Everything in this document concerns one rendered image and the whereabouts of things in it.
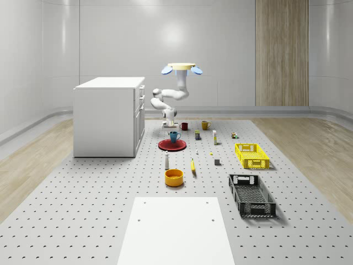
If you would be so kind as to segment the drone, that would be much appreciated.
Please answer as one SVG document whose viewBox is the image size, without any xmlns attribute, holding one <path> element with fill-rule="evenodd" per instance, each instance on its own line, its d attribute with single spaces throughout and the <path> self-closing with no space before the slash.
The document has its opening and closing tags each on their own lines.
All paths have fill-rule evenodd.
<svg viewBox="0 0 353 265">
<path fill-rule="evenodd" d="M 165 66 L 161 74 L 167 75 L 172 72 L 172 70 L 175 71 L 183 71 L 183 70 L 191 70 L 194 74 L 201 75 L 203 74 L 203 71 L 197 67 L 194 63 L 169 63 L 167 66 Z"/>
</svg>

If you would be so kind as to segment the yellow basket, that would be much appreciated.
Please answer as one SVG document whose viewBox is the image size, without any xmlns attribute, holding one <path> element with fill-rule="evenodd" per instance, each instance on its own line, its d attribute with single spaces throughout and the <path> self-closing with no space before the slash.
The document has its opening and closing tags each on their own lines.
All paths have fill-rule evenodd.
<svg viewBox="0 0 353 265">
<path fill-rule="evenodd" d="M 258 144 L 235 144 L 235 153 L 244 168 L 269 168 L 269 157 Z"/>
</svg>

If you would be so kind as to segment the white board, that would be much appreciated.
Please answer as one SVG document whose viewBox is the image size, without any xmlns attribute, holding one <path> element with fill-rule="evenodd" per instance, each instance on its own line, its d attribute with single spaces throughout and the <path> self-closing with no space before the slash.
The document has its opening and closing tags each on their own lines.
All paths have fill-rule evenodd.
<svg viewBox="0 0 353 265">
<path fill-rule="evenodd" d="M 234 265 L 216 197 L 137 197 L 117 265 Z"/>
</svg>

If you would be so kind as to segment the dark grey basket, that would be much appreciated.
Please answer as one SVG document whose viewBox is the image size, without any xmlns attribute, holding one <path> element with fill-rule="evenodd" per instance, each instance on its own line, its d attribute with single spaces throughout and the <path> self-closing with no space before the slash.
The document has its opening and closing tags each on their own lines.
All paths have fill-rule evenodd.
<svg viewBox="0 0 353 265">
<path fill-rule="evenodd" d="M 229 174 L 228 178 L 228 185 L 241 216 L 276 215 L 276 202 L 259 176 Z"/>
</svg>

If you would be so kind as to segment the white cabinet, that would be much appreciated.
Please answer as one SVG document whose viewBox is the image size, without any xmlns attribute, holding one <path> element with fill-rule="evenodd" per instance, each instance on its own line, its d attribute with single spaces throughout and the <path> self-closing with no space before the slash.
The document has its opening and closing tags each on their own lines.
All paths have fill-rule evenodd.
<svg viewBox="0 0 353 265">
<path fill-rule="evenodd" d="M 145 131 L 145 78 L 97 77 L 73 90 L 73 155 L 135 157 Z"/>
</svg>

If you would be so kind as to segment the red plate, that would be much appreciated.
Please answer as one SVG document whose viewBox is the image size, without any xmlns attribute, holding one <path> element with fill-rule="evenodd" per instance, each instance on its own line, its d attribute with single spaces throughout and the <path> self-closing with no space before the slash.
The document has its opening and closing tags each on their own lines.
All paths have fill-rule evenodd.
<svg viewBox="0 0 353 265">
<path fill-rule="evenodd" d="M 171 139 L 162 140 L 158 143 L 158 147 L 164 151 L 180 151 L 186 148 L 186 142 L 183 140 L 177 140 L 175 143 Z"/>
</svg>

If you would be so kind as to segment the yellow bowl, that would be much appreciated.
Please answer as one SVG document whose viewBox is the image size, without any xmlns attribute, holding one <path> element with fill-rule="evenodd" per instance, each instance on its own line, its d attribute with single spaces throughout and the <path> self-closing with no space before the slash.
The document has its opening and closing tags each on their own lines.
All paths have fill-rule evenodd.
<svg viewBox="0 0 353 265">
<path fill-rule="evenodd" d="M 183 172 L 179 169 L 165 171 L 165 184 L 170 187 L 177 187 L 183 184 Z"/>
</svg>

